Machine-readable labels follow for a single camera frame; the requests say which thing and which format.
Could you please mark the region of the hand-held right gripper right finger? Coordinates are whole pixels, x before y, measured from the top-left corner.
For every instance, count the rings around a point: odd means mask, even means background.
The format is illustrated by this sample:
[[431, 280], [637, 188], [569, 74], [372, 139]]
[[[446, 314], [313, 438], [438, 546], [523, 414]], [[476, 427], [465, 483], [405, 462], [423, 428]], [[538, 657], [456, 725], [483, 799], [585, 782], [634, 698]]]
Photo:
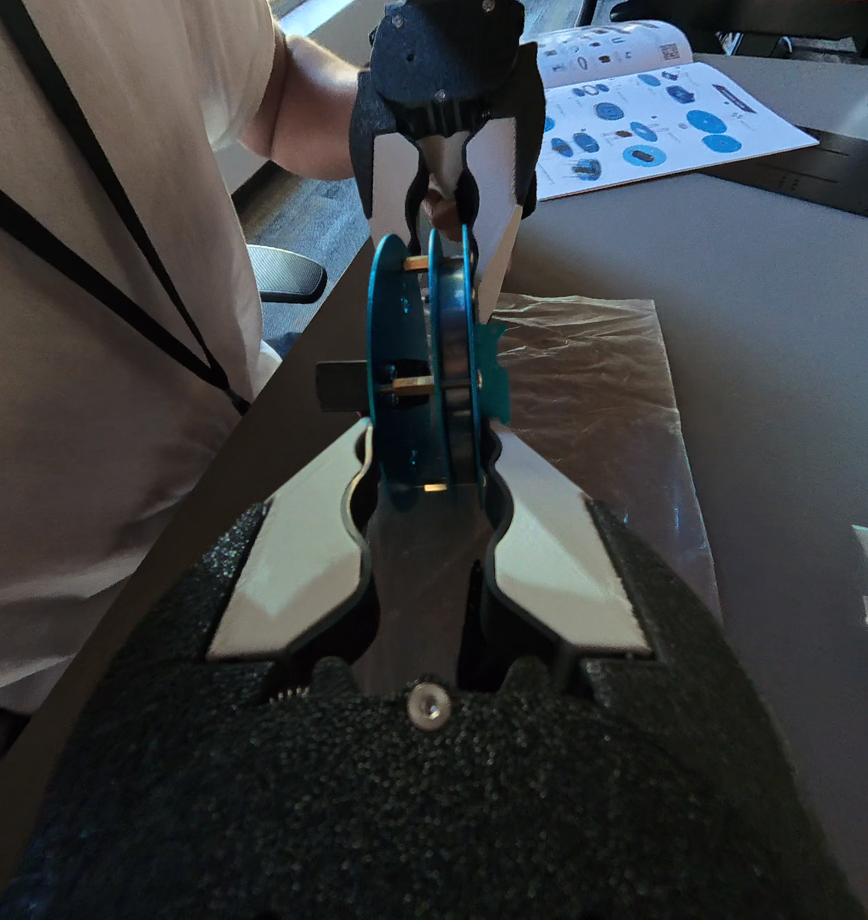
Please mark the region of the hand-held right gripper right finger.
[[511, 431], [488, 424], [481, 626], [501, 660], [654, 656], [589, 496]]

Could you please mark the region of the blue round turntable base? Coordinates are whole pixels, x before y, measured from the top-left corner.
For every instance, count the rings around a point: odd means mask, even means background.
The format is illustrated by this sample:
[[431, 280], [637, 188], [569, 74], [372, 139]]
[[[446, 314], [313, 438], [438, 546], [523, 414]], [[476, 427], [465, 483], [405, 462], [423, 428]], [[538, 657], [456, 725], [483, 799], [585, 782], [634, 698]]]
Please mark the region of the blue round turntable base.
[[367, 382], [373, 456], [394, 504], [427, 490], [474, 485], [486, 497], [493, 453], [486, 424], [509, 424], [509, 375], [498, 361], [503, 323], [476, 321], [475, 255], [448, 258], [432, 231], [419, 270], [402, 240], [385, 236], [371, 269]]

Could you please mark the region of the black flat plate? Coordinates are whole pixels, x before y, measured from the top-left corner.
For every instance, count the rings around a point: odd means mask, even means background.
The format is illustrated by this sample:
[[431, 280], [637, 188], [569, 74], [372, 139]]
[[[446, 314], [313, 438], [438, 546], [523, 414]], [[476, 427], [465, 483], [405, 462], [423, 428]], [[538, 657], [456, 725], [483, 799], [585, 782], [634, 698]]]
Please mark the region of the black flat plate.
[[714, 178], [868, 217], [868, 141], [805, 128], [818, 144], [701, 170]]

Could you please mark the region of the person's left forearm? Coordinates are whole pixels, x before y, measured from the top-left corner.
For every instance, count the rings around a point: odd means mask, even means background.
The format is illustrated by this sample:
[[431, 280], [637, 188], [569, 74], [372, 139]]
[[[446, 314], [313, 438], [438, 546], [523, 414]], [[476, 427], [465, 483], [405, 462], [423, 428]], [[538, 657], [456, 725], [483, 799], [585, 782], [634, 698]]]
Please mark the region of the person's left forearm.
[[229, 138], [291, 174], [321, 180], [354, 176], [349, 124], [358, 69], [313, 40], [273, 27], [270, 74]]

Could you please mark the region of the grey desk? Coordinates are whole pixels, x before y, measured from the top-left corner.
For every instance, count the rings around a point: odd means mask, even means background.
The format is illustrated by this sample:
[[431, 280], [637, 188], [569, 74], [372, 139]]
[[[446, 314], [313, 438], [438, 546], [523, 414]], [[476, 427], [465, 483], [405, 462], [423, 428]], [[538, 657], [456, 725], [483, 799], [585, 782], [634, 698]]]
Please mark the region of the grey desk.
[[[0, 895], [72, 724], [141, 615], [345, 427], [306, 404], [356, 343], [364, 247], [0, 765]], [[868, 219], [699, 174], [545, 202], [513, 292], [652, 299], [727, 636], [868, 909]]]

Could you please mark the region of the instruction booklet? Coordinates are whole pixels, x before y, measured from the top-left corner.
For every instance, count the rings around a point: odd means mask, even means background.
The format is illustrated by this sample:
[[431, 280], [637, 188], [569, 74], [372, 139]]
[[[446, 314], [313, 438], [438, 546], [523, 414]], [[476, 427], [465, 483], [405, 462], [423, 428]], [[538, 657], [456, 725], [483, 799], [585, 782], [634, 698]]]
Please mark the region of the instruction booklet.
[[538, 201], [819, 143], [706, 63], [664, 21], [547, 32]]

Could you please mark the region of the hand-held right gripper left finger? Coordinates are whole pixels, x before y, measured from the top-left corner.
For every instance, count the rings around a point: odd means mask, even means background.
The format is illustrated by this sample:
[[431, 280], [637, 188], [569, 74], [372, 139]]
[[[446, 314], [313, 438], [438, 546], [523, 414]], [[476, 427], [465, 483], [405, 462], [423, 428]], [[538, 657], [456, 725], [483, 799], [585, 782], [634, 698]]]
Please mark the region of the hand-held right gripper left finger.
[[293, 660], [356, 612], [371, 563], [351, 505], [371, 483], [372, 435], [359, 419], [269, 496], [208, 661]]

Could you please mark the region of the clear plastic bag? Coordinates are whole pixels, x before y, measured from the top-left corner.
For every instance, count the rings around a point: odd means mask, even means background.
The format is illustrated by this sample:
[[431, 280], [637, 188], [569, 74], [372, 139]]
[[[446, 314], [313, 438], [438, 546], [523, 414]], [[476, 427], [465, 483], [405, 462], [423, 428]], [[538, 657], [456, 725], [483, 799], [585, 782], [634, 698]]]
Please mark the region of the clear plastic bag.
[[[716, 572], [651, 301], [505, 293], [499, 360], [510, 429], [606, 502], [721, 620]], [[367, 539], [381, 623], [354, 666], [369, 695], [453, 681], [469, 576], [493, 529], [473, 486], [397, 510], [383, 485]]]

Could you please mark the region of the person's white shirt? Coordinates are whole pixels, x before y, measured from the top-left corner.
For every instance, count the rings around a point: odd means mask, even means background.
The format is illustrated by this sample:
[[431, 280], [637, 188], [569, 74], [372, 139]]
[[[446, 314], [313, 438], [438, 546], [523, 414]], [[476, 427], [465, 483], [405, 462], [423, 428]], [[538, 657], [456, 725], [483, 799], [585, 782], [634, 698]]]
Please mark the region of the person's white shirt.
[[[252, 399], [251, 261], [213, 150], [263, 97], [267, 2], [27, 2], [210, 351]], [[200, 353], [0, 25], [0, 189]], [[0, 707], [32, 712], [240, 420], [0, 230]]]

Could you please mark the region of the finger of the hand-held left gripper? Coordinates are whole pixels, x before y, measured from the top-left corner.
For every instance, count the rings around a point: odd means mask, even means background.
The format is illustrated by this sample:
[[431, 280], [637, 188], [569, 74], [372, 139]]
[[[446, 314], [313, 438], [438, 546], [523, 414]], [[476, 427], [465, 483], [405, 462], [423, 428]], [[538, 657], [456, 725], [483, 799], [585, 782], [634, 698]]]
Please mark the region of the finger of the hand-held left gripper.
[[486, 324], [496, 308], [522, 219], [516, 120], [486, 121], [466, 142], [463, 156], [463, 178], [471, 184], [457, 192], [457, 202], [467, 208], [463, 215], [475, 253], [476, 322]]
[[394, 234], [412, 256], [421, 252], [418, 215], [428, 192], [428, 166], [421, 150], [399, 133], [379, 134], [373, 145], [371, 237]]

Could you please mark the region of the person's left hand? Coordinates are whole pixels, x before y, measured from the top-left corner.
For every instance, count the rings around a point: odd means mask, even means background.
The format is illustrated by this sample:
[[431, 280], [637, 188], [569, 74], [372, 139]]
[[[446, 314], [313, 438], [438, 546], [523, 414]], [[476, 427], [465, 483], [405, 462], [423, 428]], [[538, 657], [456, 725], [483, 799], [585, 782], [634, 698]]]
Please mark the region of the person's left hand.
[[433, 229], [454, 243], [462, 242], [463, 221], [455, 201], [445, 198], [440, 190], [430, 187], [421, 208]]

